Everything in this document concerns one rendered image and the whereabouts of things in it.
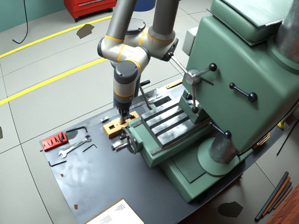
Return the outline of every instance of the green milling machine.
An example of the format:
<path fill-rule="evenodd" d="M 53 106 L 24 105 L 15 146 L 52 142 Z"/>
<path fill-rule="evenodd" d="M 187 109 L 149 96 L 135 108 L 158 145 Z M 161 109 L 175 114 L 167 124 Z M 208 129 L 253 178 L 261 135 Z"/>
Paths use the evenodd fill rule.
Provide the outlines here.
<path fill-rule="evenodd" d="M 252 153 L 299 100 L 299 0 L 213 0 L 181 97 L 131 121 L 112 149 L 159 165 L 189 203 Z"/>

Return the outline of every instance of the drawer handle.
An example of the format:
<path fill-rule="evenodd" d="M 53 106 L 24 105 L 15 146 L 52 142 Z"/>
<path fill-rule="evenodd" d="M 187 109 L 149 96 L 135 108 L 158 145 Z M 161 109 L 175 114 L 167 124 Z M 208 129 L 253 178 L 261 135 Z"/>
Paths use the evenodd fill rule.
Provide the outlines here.
<path fill-rule="evenodd" d="M 243 90 L 240 90 L 239 88 L 237 88 L 234 83 L 230 83 L 229 86 L 232 90 L 235 89 L 235 90 L 239 91 L 242 95 L 246 96 L 248 98 L 249 102 L 253 103 L 257 100 L 257 94 L 255 92 L 247 94 Z"/>
<path fill-rule="evenodd" d="M 91 4 L 91 3 L 98 2 L 98 1 L 101 1 L 101 0 L 95 0 L 95 1 L 92 1 L 92 2 L 84 3 L 84 4 L 81 4 L 81 5 L 79 5 L 79 6 L 88 5 L 88 4 Z"/>

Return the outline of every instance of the gray workbench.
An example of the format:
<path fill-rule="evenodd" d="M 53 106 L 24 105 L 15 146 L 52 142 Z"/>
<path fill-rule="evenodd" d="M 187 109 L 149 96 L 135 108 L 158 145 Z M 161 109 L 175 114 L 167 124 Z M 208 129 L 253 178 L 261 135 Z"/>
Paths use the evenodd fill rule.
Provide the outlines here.
<path fill-rule="evenodd" d="M 165 97 L 178 97 L 183 90 L 182 85 L 169 90 L 164 86 L 147 93 L 147 96 L 152 99 L 151 102 L 155 102 Z M 136 98 L 131 111 L 137 111 L 139 115 L 148 111 L 142 97 Z M 112 108 L 63 131 L 99 121 L 105 116 L 109 117 L 107 122 L 119 117 L 116 108 Z M 262 147 L 256 149 L 207 192 L 187 204 L 158 166 L 149 168 L 139 153 L 133 155 L 127 149 L 113 152 L 111 143 L 116 141 L 118 136 L 108 139 L 103 132 L 104 124 L 99 122 L 88 127 L 88 132 L 84 129 L 68 132 L 67 144 L 44 152 L 51 165 L 66 160 L 65 163 L 51 167 L 51 170 L 79 224 L 88 221 L 121 198 L 125 199 L 146 224 L 177 223 L 242 175 L 289 127 L 285 130 L 275 127 Z M 66 158 L 58 156 L 59 150 L 76 143 L 86 135 L 90 135 L 91 142 L 68 153 Z"/>

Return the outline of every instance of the clipboard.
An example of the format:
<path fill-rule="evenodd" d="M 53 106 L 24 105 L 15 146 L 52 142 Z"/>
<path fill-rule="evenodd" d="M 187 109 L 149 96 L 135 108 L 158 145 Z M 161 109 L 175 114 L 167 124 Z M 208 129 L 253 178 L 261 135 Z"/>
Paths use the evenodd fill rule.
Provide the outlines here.
<path fill-rule="evenodd" d="M 108 222 L 111 222 L 113 221 L 113 218 L 110 217 L 110 215 L 106 216 L 106 215 L 103 215 L 102 217 L 98 218 L 98 216 L 102 215 L 104 212 L 110 210 L 112 207 L 115 207 L 116 209 L 114 209 L 115 211 L 122 211 L 123 209 L 125 208 L 129 208 L 129 210 L 127 209 L 126 211 L 129 212 L 131 211 L 133 214 L 132 214 L 132 218 L 136 218 L 136 220 L 134 219 L 135 223 L 140 223 L 140 224 L 145 224 L 144 221 L 142 221 L 142 219 L 137 215 L 137 213 L 130 207 L 130 205 L 125 201 L 124 198 L 118 200 L 117 202 L 115 202 L 114 204 L 112 204 L 110 207 L 106 208 L 104 211 L 102 211 L 101 213 L 97 214 L 96 216 L 94 216 L 93 218 L 89 219 L 87 222 L 85 222 L 84 224 L 92 224 L 92 223 L 108 223 Z"/>

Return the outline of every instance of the yellow stripe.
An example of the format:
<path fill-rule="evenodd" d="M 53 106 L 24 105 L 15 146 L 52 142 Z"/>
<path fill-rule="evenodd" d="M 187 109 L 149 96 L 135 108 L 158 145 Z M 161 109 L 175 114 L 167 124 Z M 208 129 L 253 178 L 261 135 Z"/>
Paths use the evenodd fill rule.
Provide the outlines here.
<path fill-rule="evenodd" d="M 104 58 L 97 59 L 97 60 L 95 60 L 95 61 L 93 61 L 93 62 L 90 62 L 90 63 L 88 63 L 88 64 L 81 65 L 80 67 L 74 68 L 74 69 L 72 69 L 72 70 L 70 70 L 70 71 L 67 71 L 67 72 L 62 73 L 62 74 L 60 74 L 60 75 L 57 75 L 57 76 L 55 76 L 55 77 L 53 77 L 53 78 L 50 78 L 50 79 L 48 79 L 48 80 L 45 80 L 45 81 L 43 81 L 43 82 L 41 82 L 41 83 L 39 83 L 39 84 L 37 84 L 37 85 L 35 85 L 35 86 L 32 86 L 32 87 L 30 87 L 30 88 L 28 88 L 28 89 L 25 89 L 25 90 L 23 90 L 23 91 L 21 91 L 21 92 L 19 92 L 19 93 L 17 93 L 17 94 L 14 94 L 14 95 L 12 95 L 12 96 L 10 96 L 10 97 L 8 97 L 8 98 L 6 98 L 6 99 L 0 101 L 0 105 L 1 105 L 1 104 L 5 104 L 5 103 L 7 103 L 8 101 L 11 101 L 11 100 L 13 100 L 13 99 L 15 99 L 15 98 L 17 98 L 17 97 L 20 97 L 20 96 L 22 96 L 22 95 L 24 95 L 24 94 L 27 94 L 27 93 L 29 93 L 30 91 L 33 91 L 33 90 L 35 90 L 35 89 L 37 89 L 37 88 L 39 88 L 39 87 L 42 87 L 42 86 L 44 86 L 44 85 L 47 85 L 47 84 L 49 84 L 49 83 L 51 83 L 51 82 L 53 82 L 53 81 L 56 81 L 56 80 L 58 80 L 58 79 L 61 79 L 61 78 L 65 77 L 65 76 L 67 76 L 67 75 L 73 74 L 73 73 L 75 73 L 75 72 L 78 72 L 78 71 L 83 70 L 83 69 L 85 69 L 85 68 L 87 68 L 87 67 L 90 67 L 90 66 L 92 66 L 92 65 L 95 65 L 95 64 L 98 64 L 98 63 L 100 63 L 100 62 L 103 62 L 103 61 L 105 61 L 105 60 L 106 60 L 106 59 L 104 59 Z"/>
<path fill-rule="evenodd" d="M 124 49 L 125 46 L 126 45 L 123 45 L 122 48 L 121 48 L 121 50 L 119 51 L 119 55 L 117 57 L 117 63 L 119 62 L 119 58 L 121 57 L 121 52 L 123 51 L 123 49 Z"/>
<path fill-rule="evenodd" d="M 105 35 L 106 38 L 110 39 L 110 40 L 115 40 L 115 41 L 119 41 L 119 42 L 124 42 L 125 40 L 120 40 L 120 39 L 116 39 L 116 38 L 112 38 L 110 36 Z"/>
<path fill-rule="evenodd" d="M 112 16 L 108 16 L 108 17 L 104 17 L 104 18 L 97 19 L 97 20 L 94 20 L 94 21 L 90 21 L 90 22 L 87 22 L 87 23 L 84 23 L 84 24 L 81 24 L 81 25 L 78 25 L 78 26 L 75 26 L 75 27 L 66 29 L 66 30 L 64 30 L 64 31 L 57 32 L 57 33 L 55 33 L 55 34 L 53 34 L 53 35 L 46 36 L 46 37 L 44 37 L 44 38 L 41 38 L 41 39 L 39 39 L 39 40 L 33 41 L 33 42 L 29 43 L 29 44 L 26 44 L 26 45 L 23 45 L 23 46 L 21 46 L 21 47 L 19 47 L 19 48 L 16 48 L 16 49 L 14 49 L 14 50 L 11 50 L 11 51 L 9 51 L 9 52 L 7 52 L 7 53 L 4 53 L 4 54 L 0 55 L 0 58 L 2 58 L 2 57 L 4 57 L 4 56 L 7 56 L 7 55 L 9 55 L 9 54 L 15 53 L 16 51 L 22 50 L 22 49 L 24 49 L 24 48 L 26 48 L 26 47 L 28 47 L 28 46 L 34 45 L 34 44 L 39 43 L 39 42 L 41 42 L 41 41 L 44 41 L 44 40 L 50 39 L 50 38 L 52 38 L 52 37 L 55 37 L 55 36 L 57 36 L 57 35 L 61 35 L 61 34 L 66 33 L 66 32 L 68 32 L 68 31 L 72 31 L 72 30 L 78 29 L 78 28 L 80 28 L 80 27 L 82 27 L 82 26 L 85 26 L 86 24 L 93 24 L 93 23 L 96 23 L 96 22 L 99 22 L 99 21 L 103 21 L 103 20 L 106 20 L 106 19 L 110 19 L 111 17 L 112 17 Z"/>
<path fill-rule="evenodd" d="M 134 91 L 132 94 L 129 94 L 129 95 L 121 95 L 121 94 L 118 94 L 115 90 L 114 90 L 114 92 L 115 92 L 118 96 L 123 97 L 123 98 L 130 97 L 131 95 L 133 95 L 133 94 L 135 93 L 135 91 Z"/>
<path fill-rule="evenodd" d="M 141 44 L 142 44 L 143 37 L 145 36 L 145 34 L 146 34 L 147 31 L 148 31 L 148 28 L 146 28 L 146 29 L 144 30 L 144 32 L 142 33 L 142 36 L 141 36 L 141 38 L 140 38 L 140 40 L 139 40 L 138 45 L 141 45 Z"/>
<path fill-rule="evenodd" d="M 154 37 L 152 37 L 149 33 L 147 33 L 148 34 L 148 36 L 152 39 L 152 40 L 154 40 L 154 41 L 157 41 L 157 42 L 160 42 L 160 43 L 169 43 L 169 42 L 171 42 L 171 41 L 173 41 L 175 38 L 173 38 L 172 40 L 157 40 L 157 39 L 155 39 Z"/>
<path fill-rule="evenodd" d="M 140 64 L 138 64 L 135 60 L 132 60 L 132 59 L 126 59 L 126 60 L 132 61 L 133 63 L 135 63 L 140 68 L 140 70 L 142 72 L 142 68 L 141 68 Z"/>

